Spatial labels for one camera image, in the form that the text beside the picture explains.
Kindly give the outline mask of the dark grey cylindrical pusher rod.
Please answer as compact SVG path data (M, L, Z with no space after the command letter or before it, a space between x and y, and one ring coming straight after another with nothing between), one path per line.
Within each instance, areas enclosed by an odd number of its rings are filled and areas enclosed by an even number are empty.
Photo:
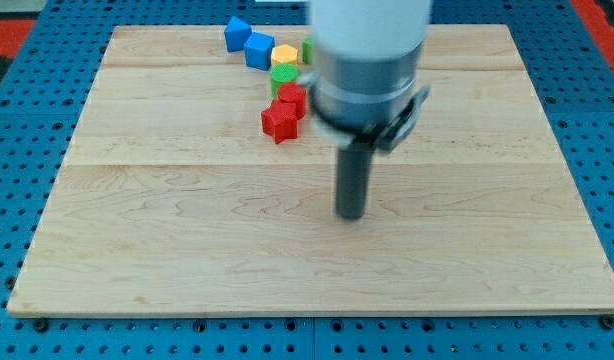
M364 143L339 148L336 170L336 214L345 220L363 217L366 207L373 149Z

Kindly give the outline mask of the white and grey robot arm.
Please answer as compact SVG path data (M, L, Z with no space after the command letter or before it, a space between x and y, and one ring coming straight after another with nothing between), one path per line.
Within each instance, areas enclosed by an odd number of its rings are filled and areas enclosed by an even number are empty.
M363 217L374 153L391 153L412 132L429 89L417 64L431 0L312 1L312 123L337 147L335 213Z

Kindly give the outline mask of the green block behind arm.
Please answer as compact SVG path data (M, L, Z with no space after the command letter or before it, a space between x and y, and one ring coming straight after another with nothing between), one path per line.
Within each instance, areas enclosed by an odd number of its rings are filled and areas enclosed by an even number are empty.
M312 64L312 38L306 37L302 42L302 62Z

